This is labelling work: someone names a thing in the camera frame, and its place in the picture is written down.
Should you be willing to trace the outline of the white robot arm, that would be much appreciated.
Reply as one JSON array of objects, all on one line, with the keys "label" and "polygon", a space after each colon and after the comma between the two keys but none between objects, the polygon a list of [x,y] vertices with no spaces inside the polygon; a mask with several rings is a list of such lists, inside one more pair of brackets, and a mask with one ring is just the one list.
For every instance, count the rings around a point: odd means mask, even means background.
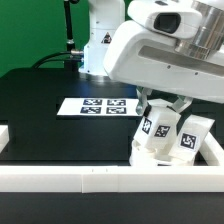
[{"label": "white robot arm", "polygon": [[142,114],[153,90],[224,103],[224,0],[87,0],[90,38],[80,72],[137,87]]}]

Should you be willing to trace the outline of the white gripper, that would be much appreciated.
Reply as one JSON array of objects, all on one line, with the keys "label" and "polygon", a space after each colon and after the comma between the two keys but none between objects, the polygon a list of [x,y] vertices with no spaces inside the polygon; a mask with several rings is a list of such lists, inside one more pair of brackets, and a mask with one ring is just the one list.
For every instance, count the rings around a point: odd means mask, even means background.
[{"label": "white gripper", "polygon": [[116,30],[103,66],[111,79],[141,86],[136,88],[138,115],[147,114],[151,89],[179,95],[172,104],[177,113],[189,107],[192,98],[224,103],[224,46],[200,60],[175,52],[175,44],[175,39],[134,21]]}]

